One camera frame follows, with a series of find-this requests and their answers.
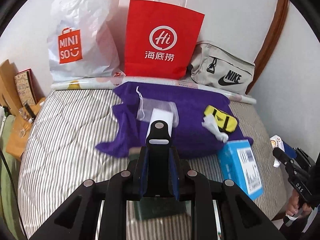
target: person's hand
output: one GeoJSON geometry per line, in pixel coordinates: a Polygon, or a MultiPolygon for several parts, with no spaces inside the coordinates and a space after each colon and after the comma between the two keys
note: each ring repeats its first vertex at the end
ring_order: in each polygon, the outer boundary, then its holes
{"type": "MultiPolygon", "coordinates": [[[[289,216],[293,216],[293,215],[298,213],[298,209],[299,209],[299,194],[294,189],[292,191],[292,196],[289,198],[289,202],[288,202],[288,205],[287,205],[287,210],[285,212],[289,216]]],[[[310,206],[308,206],[307,203],[304,203],[303,206],[302,206],[302,210],[303,210],[303,212],[299,217],[308,216],[311,213],[312,208],[310,206]]]]}

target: nike swoosh logo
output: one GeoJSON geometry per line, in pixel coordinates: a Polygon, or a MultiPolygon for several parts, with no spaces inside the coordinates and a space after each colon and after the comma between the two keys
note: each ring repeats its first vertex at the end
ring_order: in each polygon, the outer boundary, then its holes
{"type": "Polygon", "coordinates": [[[221,86],[230,86],[230,85],[243,84],[243,82],[242,82],[242,83],[225,82],[224,76],[223,76],[222,78],[220,78],[220,79],[218,80],[218,84],[221,85],[221,86]]]}

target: mattress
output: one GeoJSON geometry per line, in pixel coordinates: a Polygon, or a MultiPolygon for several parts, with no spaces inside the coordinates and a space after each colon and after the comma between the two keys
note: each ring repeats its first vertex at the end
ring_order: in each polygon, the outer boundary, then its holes
{"type": "MultiPolygon", "coordinates": [[[[53,90],[47,97],[20,168],[18,198],[28,237],[84,180],[104,181],[126,169],[127,158],[107,156],[94,148],[114,140],[118,123],[112,106],[120,103],[112,90],[53,90]]],[[[231,102],[230,108],[243,134],[254,139],[252,149],[264,187],[255,203],[271,219],[284,205],[286,192],[281,171],[273,168],[269,136],[252,105],[231,102]]],[[[189,162],[208,179],[222,181],[216,155],[189,162]]],[[[188,215],[137,221],[133,203],[128,202],[127,239],[184,240],[190,235],[188,215]]]]}

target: white packaging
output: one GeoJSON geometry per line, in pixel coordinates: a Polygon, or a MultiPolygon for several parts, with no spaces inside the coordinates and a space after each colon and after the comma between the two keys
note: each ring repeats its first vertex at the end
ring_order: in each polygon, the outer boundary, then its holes
{"type": "Polygon", "coordinates": [[[107,22],[119,0],[55,0],[55,30],[47,39],[54,82],[118,76],[119,57],[107,22]]]}
{"type": "MultiPolygon", "coordinates": [[[[283,141],[281,140],[281,138],[277,135],[274,135],[270,138],[270,143],[272,146],[272,149],[274,149],[275,147],[279,147],[281,150],[284,151],[284,145],[283,145],[283,141]]],[[[275,158],[274,162],[273,162],[273,166],[278,168],[280,166],[281,162],[275,158]]]]}

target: sleeve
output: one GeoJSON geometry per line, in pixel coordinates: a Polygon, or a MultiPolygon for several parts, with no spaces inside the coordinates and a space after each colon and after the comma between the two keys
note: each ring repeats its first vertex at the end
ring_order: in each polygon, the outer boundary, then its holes
{"type": "Polygon", "coordinates": [[[284,235],[284,237],[287,240],[299,240],[302,231],[307,225],[308,217],[309,216],[296,219],[289,227],[283,224],[279,231],[284,235]]]}

